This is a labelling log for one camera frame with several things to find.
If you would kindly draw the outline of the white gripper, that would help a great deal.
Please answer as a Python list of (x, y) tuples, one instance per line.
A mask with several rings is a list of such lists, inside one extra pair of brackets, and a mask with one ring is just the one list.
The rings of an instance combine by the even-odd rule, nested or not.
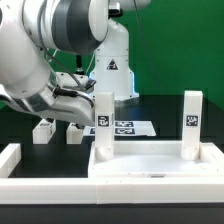
[(43, 117), (76, 123), (80, 126), (94, 126), (94, 101), (81, 91), (78, 91), (77, 97), (59, 96), (56, 102), (43, 112)]

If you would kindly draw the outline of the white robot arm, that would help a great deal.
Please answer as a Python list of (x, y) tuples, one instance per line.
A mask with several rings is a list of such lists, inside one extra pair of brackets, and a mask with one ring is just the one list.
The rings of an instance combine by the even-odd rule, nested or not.
[(45, 119), (92, 126), (97, 82), (70, 83), (49, 65), (52, 49), (88, 55), (109, 38), (112, 17), (151, 0), (0, 0), (0, 100)]

